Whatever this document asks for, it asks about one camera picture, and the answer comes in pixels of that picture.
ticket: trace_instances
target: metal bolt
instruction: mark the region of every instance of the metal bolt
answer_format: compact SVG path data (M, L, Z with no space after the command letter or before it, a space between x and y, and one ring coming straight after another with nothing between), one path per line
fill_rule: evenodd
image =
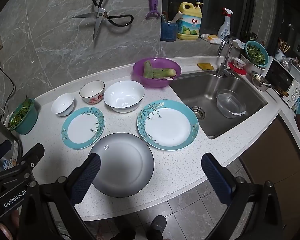
M245 180L244 180L243 177L236 177L235 180L236 180L238 183L240 183L240 184L242 184L242 183L245 182Z
M64 183L66 181L66 177L59 177L58 182L59 183Z
M269 180L266 181L266 185L268 187L273 187L273 183L271 181L269 181Z
M35 187L35 185L37 185L37 183L35 181L31 181L29 184L30 187Z

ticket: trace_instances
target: purple grater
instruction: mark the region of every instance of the purple grater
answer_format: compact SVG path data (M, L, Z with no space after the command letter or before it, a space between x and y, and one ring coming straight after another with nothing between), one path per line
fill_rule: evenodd
M158 8L158 0L149 0L150 2L150 12L148 12L146 19L149 18L160 18L160 13L157 11Z

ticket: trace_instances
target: yellow sponge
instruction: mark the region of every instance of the yellow sponge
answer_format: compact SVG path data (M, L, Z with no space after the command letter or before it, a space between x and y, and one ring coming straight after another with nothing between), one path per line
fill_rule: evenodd
M210 63L198 63L198 67L202 70L213 70L213 66Z

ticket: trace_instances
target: pant leg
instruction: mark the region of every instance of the pant leg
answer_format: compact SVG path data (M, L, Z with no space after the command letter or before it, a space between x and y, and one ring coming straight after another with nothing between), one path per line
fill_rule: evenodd
M159 230L150 229L146 232L148 240L163 240L162 234Z
M136 232L133 229L124 229L122 232L117 233L117 235L112 237L110 240L134 240L135 238Z

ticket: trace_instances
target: detergent bottle label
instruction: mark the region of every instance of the detergent bottle label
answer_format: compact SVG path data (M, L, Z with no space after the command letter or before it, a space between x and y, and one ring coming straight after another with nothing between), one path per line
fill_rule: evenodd
M177 21L177 24L178 33L199 35L201 18L191 15L183 15L183 17Z

